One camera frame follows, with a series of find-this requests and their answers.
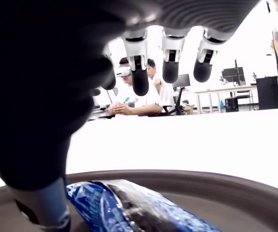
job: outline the hand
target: hand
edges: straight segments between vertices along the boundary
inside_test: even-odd
[[[119,115],[132,115],[132,108],[127,104],[119,104],[113,108],[113,112]]]

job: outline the table leg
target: table leg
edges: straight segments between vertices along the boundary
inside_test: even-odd
[[[201,114],[201,103],[200,103],[200,95],[196,94],[196,100],[197,100],[197,114]]]
[[[218,111],[221,113],[221,106],[220,106],[220,97],[219,97],[219,93],[217,93],[217,100],[218,100]]]
[[[210,113],[212,114],[213,113],[213,105],[212,105],[212,97],[211,97],[211,94],[208,95],[208,99],[210,101]]]

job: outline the white wall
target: white wall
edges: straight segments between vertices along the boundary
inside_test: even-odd
[[[195,89],[208,89],[220,86],[221,70],[234,67],[237,60],[239,67],[243,67],[246,82],[252,81],[253,72],[260,77],[277,75],[276,60],[271,53],[270,44],[272,31],[269,24],[269,14],[265,1],[261,1],[247,16],[233,37],[225,43],[221,53],[213,65],[210,79],[205,83],[198,83],[193,77],[193,68],[197,56],[197,49],[202,36],[201,27],[193,27],[186,37],[183,53],[179,62],[179,74],[189,73],[191,87]],[[162,72],[161,30],[159,26],[148,29],[148,56],[155,60],[157,71]],[[118,67],[119,60],[126,56],[126,50],[121,38],[113,40],[110,44],[114,68]],[[123,82],[117,79],[117,87]],[[254,101],[258,102],[254,91]],[[188,97],[195,104],[194,96]],[[213,105],[217,105],[216,96],[212,96]],[[248,99],[239,100],[240,104],[248,103]],[[203,106],[208,106],[208,96],[202,96]]]

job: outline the blue plastic bag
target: blue plastic bag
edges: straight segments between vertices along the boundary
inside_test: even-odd
[[[220,232],[161,194],[126,180],[80,182],[66,191],[95,232]]]

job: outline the dark brown tray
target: dark brown tray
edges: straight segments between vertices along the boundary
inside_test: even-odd
[[[165,195],[224,232],[278,232],[278,189],[254,181],[202,172],[125,170],[68,175],[70,183],[127,179]],[[70,206],[73,232],[89,231]],[[0,188],[0,232],[39,232]]]

